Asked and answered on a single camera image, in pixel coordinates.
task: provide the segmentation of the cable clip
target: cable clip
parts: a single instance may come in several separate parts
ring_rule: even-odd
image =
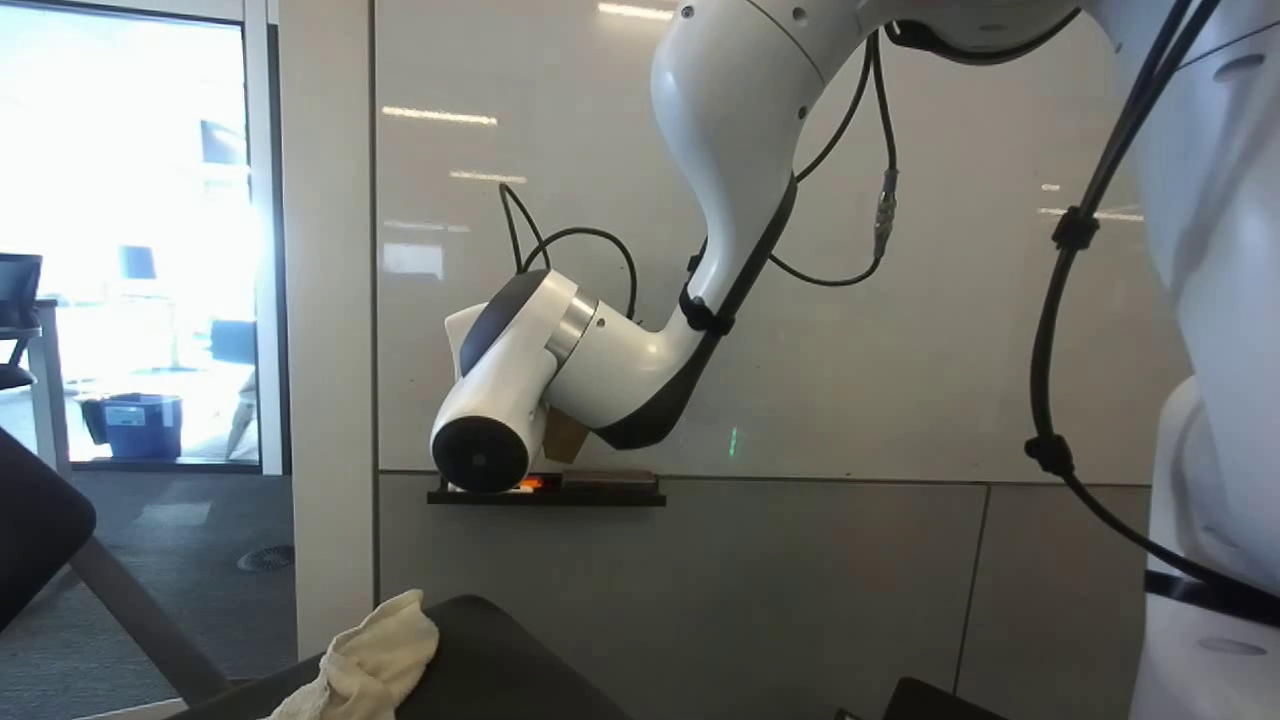
[[[1051,228],[1051,242],[1062,251],[1085,251],[1092,234],[1097,234],[1097,216],[1085,212],[1081,204],[1072,204]]]
[[[679,291],[679,312],[695,332],[714,332],[714,337],[733,332],[733,314],[718,314],[700,295]]]
[[[1072,442],[1058,431],[1042,431],[1025,442],[1025,453],[1048,472],[1048,477],[1077,477]]]

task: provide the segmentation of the white wall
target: white wall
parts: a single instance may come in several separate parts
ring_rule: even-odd
[[[283,0],[282,152],[300,652],[373,603],[368,2]]]

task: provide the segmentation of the black cable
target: black cable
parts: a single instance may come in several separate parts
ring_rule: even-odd
[[[625,255],[625,264],[627,264],[627,314],[638,314],[638,291],[642,291],[638,255],[627,251],[627,242],[625,242],[621,234],[611,234],[611,232],[606,232],[606,228],[560,228],[560,232],[552,232],[548,239],[542,239],[542,242],[526,255],[521,270],[529,270],[533,258],[548,255],[552,242],[564,242],[564,239],[573,239],[573,234],[595,234],[595,239],[611,242],[611,247]]]
[[[1109,197],[1109,185],[1128,152],[1128,143],[1138,138],[1138,130],[1143,126],[1149,111],[1156,108],[1156,100],[1165,96],[1165,84],[1171,81],[1177,64],[1188,56],[1192,40],[1201,34],[1195,27],[1195,14],[1201,23],[1214,14],[1218,0],[1203,0],[1186,27],[1186,14],[1188,14],[1192,0],[1177,0],[1154,40],[1154,53],[1143,56],[1138,81],[1133,81],[1133,92],[1122,108],[1122,121],[1118,121],[1118,130],[1109,136],[1109,147],[1081,197],[1081,207],[1097,212],[1101,199]]]
[[[863,284],[869,277],[876,277],[882,264],[884,264],[884,251],[887,251],[892,224],[896,224],[896,177],[899,177],[899,163],[896,163],[896,126],[892,126],[892,108],[887,108],[887,88],[884,88],[882,34],[869,40],[863,70],[861,70],[861,84],[853,92],[853,105],[849,105],[841,126],[832,130],[825,152],[796,179],[807,179],[828,161],[828,152],[841,143],[841,136],[849,130],[849,121],[855,116],[855,108],[863,100],[869,77],[876,84],[876,108],[882,108],[882,130],[884,130],[884,163],[887,163],[884,179],[882,179],[882,204],[876,204],[873,264],[863,270],[855,270],[855,277],[828,279],[828,277],[802,270],[796,264],[787,264],[782,255],[769,255],[782,270],[787,270],[787,277],[796,277],[796,279],[805,279],[812,287],[853,287],[853,284]]]
[[[1077,264],[1077,251],[1089,247],[1089,234],[1097,228],[1092,212],[1109,188],[1109,179],[1118,177],[1128,143],[1138,138],[1143,116],[1154,111],[1154,105],[1159,100],[1159,92],[1168,88],[1171,70],[1180,66],[1186,53],[1195,44],[1201,27],[1209,23],[1209,14],[1218,13],[1218,0],[1201,0],[1192,20],[1188,2],[1177,2],[1139,66],[1139,81],[1133,88],[1133,100],[1123,105],[1118,130],[1109,138],[1109,152],[1085,190],[1085,199],[1066,216],[1058,239],[1062,239],[1062,255],[1044,291],[1044,306],[1042,306],[1042,326],[1038,326],[1038,349],[1033,349],[1033,424],[1038,436],[1027,440],[1027,456],[1042,461],[1044,472],[1062,477],[1068,483],[1068,491],[1097,515],[1103,519],[1118,536],[1123,536],[1128,544],[1143,549],[1149,557],[1165,559],[1168,568],[1221,589],[1227,596],[1240,596],[1248,603],[1266,603],[1266,606],[1280,606],[1280,600],[1272,590],[1259,590],[1254,584],[1240,584],[1218,568],[1203,568],[1165,544],[1156,544],[1154,536],[1138,531],[1133,522],[1123,522],[1113,508],[1103,508],[1085,481],[1077,477],[1072,465],[1072,446],[1068,440],[1051,426],[1051,391],[1048,391],[1048,376],[1051,376],[1051,344],[1058,344],[1058,314],[1062,314],[1062,300]]]
[[[863,92],[869,92],[869,81],[873,81],[876,61],[882,61],[882,34],[869,34],[863,70],[855,77],[853,100],[849,100],[837,130],[828,136],[828,143],[796,173],[802,185],[805,185],[815,169],[825,169],[828,155],[837,152],[837,143],[846,138],[855,108],[863,105]]]
[[[497,185],[497,197],[502,197],[506,216],[508,216],[508,239],[513,239],[513,258],[516,258],[513,266],[521,266],[526,264],[526,247],[521,247],[521,232],[516,232],[516,220],[513,220],[513,204],[521,207],[526,224],[533,228],[533,247],[546,242],[546,232],[536,228],[529,204],[516,197],[513,185]]]

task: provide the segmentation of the shelf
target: shelf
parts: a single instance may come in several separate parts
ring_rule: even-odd
[[[513,491],[465,491],[440,481],[430,504],[663,508],[669,497],[650,472],[542,472]]]

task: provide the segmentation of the cloth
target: cloth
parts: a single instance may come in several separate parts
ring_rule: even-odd
[[[396,720],[437,649],[440,629],[424,616],[424,590],[402,590],[332,637],[320,675],[296,688],[274,720]]]

